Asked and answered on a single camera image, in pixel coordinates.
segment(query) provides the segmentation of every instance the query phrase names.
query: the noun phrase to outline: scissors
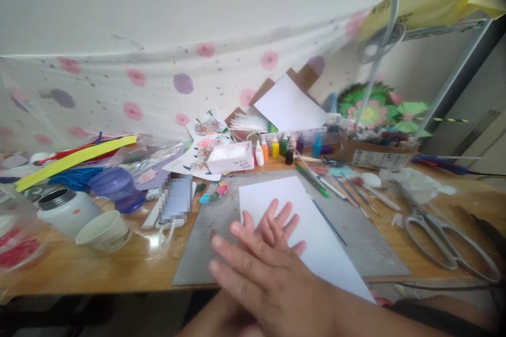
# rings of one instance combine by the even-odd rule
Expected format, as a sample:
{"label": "scissors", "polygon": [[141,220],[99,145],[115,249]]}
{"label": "scissors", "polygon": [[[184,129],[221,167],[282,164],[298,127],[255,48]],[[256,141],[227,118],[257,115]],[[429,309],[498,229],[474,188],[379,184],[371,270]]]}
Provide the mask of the scissors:
{"label": "scissors", "polygon": [[[422,206],[398,181],[395,181],[395,184],[397,185],[401,194],[406,198],[411,207],[411,214],[408,217],[405,216],[402,218],[403,228],[406,231],[410,240],[415,244],[418,250],[420,250],[420,252],[423,255],[425,255],[426,258],[428,258],[431,262],[435,263],[439,267],[448,270],[455,270],[458,267],[458,264],[460,264],[473,276],[484,279],[491,283],[499,282],[501,278],[499,269],[495,265],[494,261],[487,255],[487,253],[485,253],[485,251],[478,244],[476,244],[472,239],[470,239],[460,230],[455,228],[453,225],[441,221],[436,216],[424,210]],[[431,240],[436,244],[438,249],[441,251],[441,253],[443,253],[443,255],[446,257],[447,263],[437,260],[420,245],[420,243],[416,240],[415,236],[412,233],[411,228],[413,224],[418,225],[427,233],[427,235],[431,238]],[[468,264],[464,260],[464,258],[460,255],[457,249],[453,246],[450,239],[447,237],[448,233],[455,234],[464,241],[466,241],[467,244],[470,245],[480,255],[480,257],[485,261],[485,263],[490,269],[490,276],[486,276],[476,271],[470,264]]]}

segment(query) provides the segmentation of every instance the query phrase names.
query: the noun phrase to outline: cardboard box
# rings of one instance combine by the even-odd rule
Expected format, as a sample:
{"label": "cardboard box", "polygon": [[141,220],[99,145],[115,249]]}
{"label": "cardboard box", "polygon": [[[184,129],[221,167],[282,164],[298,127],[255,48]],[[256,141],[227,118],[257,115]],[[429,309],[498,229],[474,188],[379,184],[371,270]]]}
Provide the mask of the cardboard box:
{"label": "cardboard box", "polygon": [[216,146],[207,159],[207,167],[211,174],[253,170],[255,160],[251,141]]}
{"label": "cardboard box", "polygon": [[350,140],[343,133],[341,150],[335,157],[357,167],[400,170],[407,166],[416,153],[416,148],[389,147]]}

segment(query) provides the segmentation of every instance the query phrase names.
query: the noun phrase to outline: paper cup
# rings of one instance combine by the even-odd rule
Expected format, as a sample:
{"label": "paper cup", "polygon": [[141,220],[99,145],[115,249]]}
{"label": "paper cup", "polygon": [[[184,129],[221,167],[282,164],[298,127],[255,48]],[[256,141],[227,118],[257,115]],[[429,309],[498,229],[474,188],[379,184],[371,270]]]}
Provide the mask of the paper cup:
{"label": "paper cup", "polygon": [[77,245],[114,253],[128,242],[132,232],[118,211],[109,211],[95,217],[75,238]]}

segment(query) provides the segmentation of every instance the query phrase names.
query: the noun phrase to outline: scissor handle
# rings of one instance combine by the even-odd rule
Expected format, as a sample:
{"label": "scissor handle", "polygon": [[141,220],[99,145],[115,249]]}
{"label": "scissor handle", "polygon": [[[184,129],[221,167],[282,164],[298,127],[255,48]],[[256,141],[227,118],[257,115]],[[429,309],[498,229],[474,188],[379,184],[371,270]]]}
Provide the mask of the scissor handle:
{"label": "scissor handle", "polygon": [[[425,218],[427,221],[436,229],[436,233],[439,235],[439,238],[443,241],[443,243],[446,245],[446,247],[450,250],[452,255],[455,257],[455,260],[460,263],[471,275],[474,275],[480,279],[484,279],[486,281],[489,281],[491,283],[498,283],[501,279],[501,273],[499,272],[499,269],[495,265],[494,261],[489,257],[489,255],[481,248],[476,242],[474,242],[472,239],[470,239],[468,236],[466,236],[464,233],[462,233],[459,229],[453,227],[450,224],[447,224],[445,222],[442,222],[437,217],[434,217],[430,214],[425,215]],[[447,233],[453,233],[466,241],[479,255],[480,257],[485,261],[487,266],[490,269],[490,276],[486,276],[479,271],[475,270],[470,264],[468,264],[464,258],[460,255],[458,250],[455,248],[455,246],[452,244],[450,239],[447,237]]]}
{"label": "scissor handle", "polygon": [[[431,240],[436,244],[437,248],[443,253],[443,255],[447,258],[448,263],[444,263],[436,259],[432,256],[424,247],[418,242],[415,238],[413,232],[411,231],[411,225],[416,224],[420,228],[422,228],[431,238]],[[445,246],[445,244],[439,239],[439,237],[434,233],[434,231],[429,227],[429,225],[425,222],[423,216],[419,213],[413,213],[408,217],[402,218],[402,226],[407,233],[407,236],[410,238],[411,242],[415,244],[418,250],[427,257],[430,261],[448,270],[455,270],[458,266],[455,257],[452,255],[450,250]]]}

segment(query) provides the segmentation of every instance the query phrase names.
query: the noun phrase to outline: wooden desk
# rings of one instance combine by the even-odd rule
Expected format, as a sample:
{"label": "wooden desk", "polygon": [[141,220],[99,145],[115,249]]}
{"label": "wooden desk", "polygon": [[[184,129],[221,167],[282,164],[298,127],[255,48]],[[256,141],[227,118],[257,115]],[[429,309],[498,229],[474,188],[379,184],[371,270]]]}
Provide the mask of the wooden desk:
{"label": "wooden desk", "polygon": [[[257,167],[256,171],[287,168],[281,160],[271,159],[265,166]],[[421,166],[416,168],[435,180],[457,189],[456,195],[440,194],[433,203],[469,237],[482,247],[495,252],[487,236],[474,225],[463,209],[491,222],[506,234],[506,194],[469,177],[455,176]],[[411,276],[366,278],[367,282],[470,277],[461,268],[448,271],[427,260],[413,247],[403,229],[390,225],[394,212],[376,199],[369,197],[369,200],[381,215],[377,217],[370,212],[371,217],[393,250],[410,269]],[[401,200],[395,200],[406,209]],[[99,203],[105,211],[113,209],[110,202],[99,200]],[[194,199],[193,204],[194,209],[187,223],[175,230],[173,240],[166,249],[158,248],[155,230],[146,233],[139,231],[139,226],[148,210],[152,209],[154,202],[145,205],[144,215],[140,215],[137,219],[128,219],[132,228],[142,235],[134,235],[124,248],[114,254],[79,247],[58,233],[48,231],[43,235],[48,241],[43,257],[17,271],[1,274],[0,294],[4,298],[11,298],[18,295],[129,293],[183,289],[184,287],[173,287],[172,278],[198,213],[200,205],[198,199]],[[497,255],[491,256],[505,272],[504,262]],[[467,254],[466,257],[471,260],[470,262],[477,261],[476,257],[468,257]]]}

